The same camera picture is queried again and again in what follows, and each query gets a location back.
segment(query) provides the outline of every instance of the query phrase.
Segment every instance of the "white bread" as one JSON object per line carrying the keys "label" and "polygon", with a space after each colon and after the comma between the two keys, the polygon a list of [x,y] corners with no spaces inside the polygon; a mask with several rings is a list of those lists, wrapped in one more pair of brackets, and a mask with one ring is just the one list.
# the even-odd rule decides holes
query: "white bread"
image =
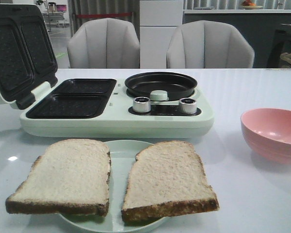
{"label": "white bread", "polygon": [[97,214],[109,208],[110,150],[100,141],[68,139],[52,144],[27,179],[5,202],[8,213]]}
{"label": "white bread", "polygon": [[136,155],[122,206],[124,221],[218,209],[217,196],[192,144],[164,141]]}

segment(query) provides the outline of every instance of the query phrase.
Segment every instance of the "fruit bowl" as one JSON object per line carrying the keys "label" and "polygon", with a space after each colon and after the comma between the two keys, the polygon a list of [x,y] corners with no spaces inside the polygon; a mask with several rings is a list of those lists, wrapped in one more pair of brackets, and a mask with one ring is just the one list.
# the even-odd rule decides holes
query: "fruit bowl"
{"label": "fruit bowl", "polygon": [[291,111],[275,108],[249,110],[241,116],[242,134],[257,154],[291,164]]}
{"label": "fruit bowl", "polygon": [[243,5],[241,5],[241,7],[245,10],[255,10],[255,9],[261,9],[263,6],[243,6]]}

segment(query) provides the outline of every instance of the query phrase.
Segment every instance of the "round black pan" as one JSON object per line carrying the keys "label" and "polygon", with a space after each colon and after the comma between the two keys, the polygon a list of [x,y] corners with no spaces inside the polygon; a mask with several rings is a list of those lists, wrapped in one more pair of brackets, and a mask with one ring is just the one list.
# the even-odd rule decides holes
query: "round black pan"
{"label": "round black pan", "polygon": [[168,100],[189,97],[197,86],[197,81],[184,74],[172,72],[147,72],[133,75],[125,80],[128,94],[150,97],[155,90],[167,92]]}

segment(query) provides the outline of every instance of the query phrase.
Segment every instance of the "plate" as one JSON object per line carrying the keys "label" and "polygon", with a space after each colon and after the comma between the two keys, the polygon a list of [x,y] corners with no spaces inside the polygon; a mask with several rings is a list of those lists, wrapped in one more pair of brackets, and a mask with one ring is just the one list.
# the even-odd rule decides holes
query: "plate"
{"label": "plate", "polygon": [[98,233],[145,233],[157,228],[168,217],[163,217],[158,220],[142,221],[133,225],[125,224],[121,217],[127,178],[131,166],[135,162],[135,155],[152,144],[135,140],[115,140],[106,142],[106,144],[111,152],[111,175],[109,182],[110,205],[107,216],[64,214],[60,214],[60,216],[76,227]]}
{"label": "plate", "polygon": [[241,7],[245,10],[254,10],[254,9],[261,9],[263,6],[242,6]]}

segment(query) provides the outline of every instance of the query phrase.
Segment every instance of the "chair backrest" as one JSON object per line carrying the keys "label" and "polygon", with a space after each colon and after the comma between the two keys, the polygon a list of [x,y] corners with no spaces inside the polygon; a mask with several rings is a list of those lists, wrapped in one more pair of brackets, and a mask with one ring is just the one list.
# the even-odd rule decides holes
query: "chair backrest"
{"label": "chair backrest", "polygon": [[140,43],[132,23],[114,18],[88,21],[67,45],[71,68],[139,68]]}
{"label": "chair backrest", "polygon": [[167,68],[252,68],[254,50],[232,25],[195,21],[176,28]]}

